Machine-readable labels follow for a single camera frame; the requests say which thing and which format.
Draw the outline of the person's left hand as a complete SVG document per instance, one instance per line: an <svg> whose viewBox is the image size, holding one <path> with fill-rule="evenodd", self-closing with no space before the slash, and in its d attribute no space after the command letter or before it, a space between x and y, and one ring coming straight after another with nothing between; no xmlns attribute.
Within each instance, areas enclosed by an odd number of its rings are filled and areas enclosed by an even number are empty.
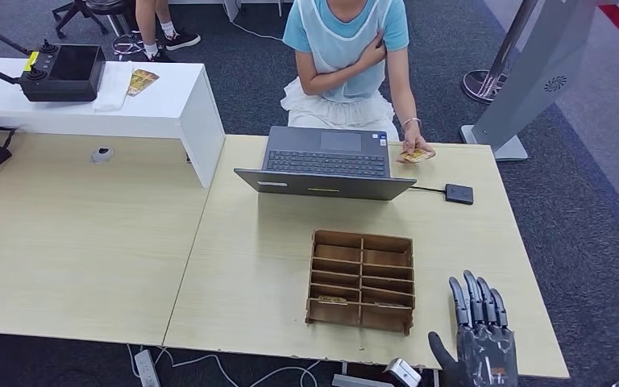
<svg viewBox="0 0 619 387"><path fill-rule="evenodd" d="M416 164L436 156L436 151L424 140L418 131L408 131L402 142L403 150L397 157L402 164Z"/></svg>

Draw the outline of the person's right hand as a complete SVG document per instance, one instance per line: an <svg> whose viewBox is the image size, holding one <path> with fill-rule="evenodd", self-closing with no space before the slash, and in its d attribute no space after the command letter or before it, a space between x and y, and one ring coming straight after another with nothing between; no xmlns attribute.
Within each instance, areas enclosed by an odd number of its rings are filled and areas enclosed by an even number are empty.
<svg viewBox="0 0 619 387"><path fill-rule="evenodd" d="M372 42L362 51L355 65L358 67L359 71L364 71L381 62L385 58L386 52L387 50L383 43L383 31L380 30Z"/></svg>

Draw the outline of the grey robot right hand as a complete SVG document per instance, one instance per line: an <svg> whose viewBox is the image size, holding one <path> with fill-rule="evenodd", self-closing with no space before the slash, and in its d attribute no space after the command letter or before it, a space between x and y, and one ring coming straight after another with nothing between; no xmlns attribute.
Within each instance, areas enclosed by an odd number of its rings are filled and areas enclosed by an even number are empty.
<svg viewBox="0 0 619 387"><path fill-rule="evenodd" d="M483 277L463 271L466 288L455 277L448 282L455 307L456 356L435 331L427 338L441 366L443 386L516 386L514 332L501 294Z"/></svg>

